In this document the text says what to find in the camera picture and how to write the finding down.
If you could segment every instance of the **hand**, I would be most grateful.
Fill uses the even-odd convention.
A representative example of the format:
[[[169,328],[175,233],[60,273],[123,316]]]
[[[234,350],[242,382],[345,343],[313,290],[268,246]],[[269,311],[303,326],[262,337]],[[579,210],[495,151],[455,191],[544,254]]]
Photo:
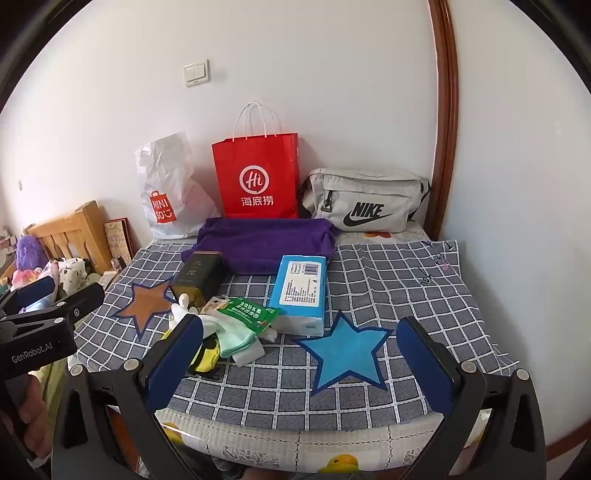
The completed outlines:
[[[0,412],[7,429],[12,432],[12,421]],[[18,409],[21,420],[28,425],[23,438],[25,446],[39,458],[45,458],[51,452],[51,435],[47,423],[47,406],[43,401],[41,384],[37,377],[29,375],[29,386],[25,401]]]

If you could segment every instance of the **purple towel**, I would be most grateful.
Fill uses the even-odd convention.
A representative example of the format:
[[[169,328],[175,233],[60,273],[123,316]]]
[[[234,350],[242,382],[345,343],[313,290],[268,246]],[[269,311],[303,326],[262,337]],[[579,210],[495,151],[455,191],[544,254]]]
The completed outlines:
[[[197,250],[221,252],[229,270],[240,275],[274,275],[283,255],[335,252],[337,229],[325,219],[208,218],[197,243],[181,253],[186,262]]]

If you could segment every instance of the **white plastic bag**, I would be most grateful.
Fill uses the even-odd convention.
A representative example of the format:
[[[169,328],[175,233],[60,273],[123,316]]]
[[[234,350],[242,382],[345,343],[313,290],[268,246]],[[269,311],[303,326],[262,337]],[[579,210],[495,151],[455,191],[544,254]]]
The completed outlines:
[[[154,238],[197,235],[205,220],[219,217],[213,200],[192,178],[191,148],[184,133],[135,151],[142,206]]]

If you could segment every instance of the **paper bag handle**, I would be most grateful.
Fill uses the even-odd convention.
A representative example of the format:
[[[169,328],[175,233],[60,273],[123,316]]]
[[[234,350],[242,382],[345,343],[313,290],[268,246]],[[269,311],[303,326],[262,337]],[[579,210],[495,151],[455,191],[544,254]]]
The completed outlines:
[[[236,119],[236,123],[234,124],[234,130],[232,131],[232,141],[234,142],[235,138],[236,138],[236,127],[238,126],[238,122],[240,121],[240,117],[242,116],[242,114],[244,113],[244,137],[248,140],[248,129],[247,129],[247,121],[248,121],[248,109],[251,107],[251,105],[256,105],[256,107],[259,109],[259,112],[261,113],[261,118],[262,118],[262,125],[263,125],[263,129],[265,132],[265,138],[267,138],[267,123],[265,122],[265,115],[262,112],[262,108],[261,105],[263,107],[265,107],[267,109],[267,111],[271,114],[271,118],[273,119],[273,133],[275,136],[277,136],[277,124],[275,122],[275,115],[273,115],[273,112],[271,111],[271,109],[269,107],[267,107],[267,105],[263,105],[261,103],[259,103],[258,100],[253,100],[252,102],[248,102],[246,104],[246,106],[240,110],[240,113],[238,114],[238,118]]]

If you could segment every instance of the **blue gripper pad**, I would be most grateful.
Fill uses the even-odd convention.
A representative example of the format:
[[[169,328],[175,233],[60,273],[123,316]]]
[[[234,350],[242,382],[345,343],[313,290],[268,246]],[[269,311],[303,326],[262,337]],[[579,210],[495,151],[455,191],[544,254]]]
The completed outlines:
[[[173,339],[173,335],[179,328],[182,328],[182,331],[176,339]],[[145,403],[152,413],[168,406],[178,384],[184,378],[187,368],[201,347],[203,343],[201,319],[196,315],[185,315],[171,335],[159,342],[169,340],[172,343],[147,379]]]
[[[53,293],[56,289],[56,282],[51,277],[43,277],[41,280],[37,280],[29,285],[19,288],[16,292],[16,305],[18,309],[27,308],[37,300],[41,300]]]
[[[396,343],[431,408],[448,415],[453,407],[453,380],[406,318],[398,322]]]

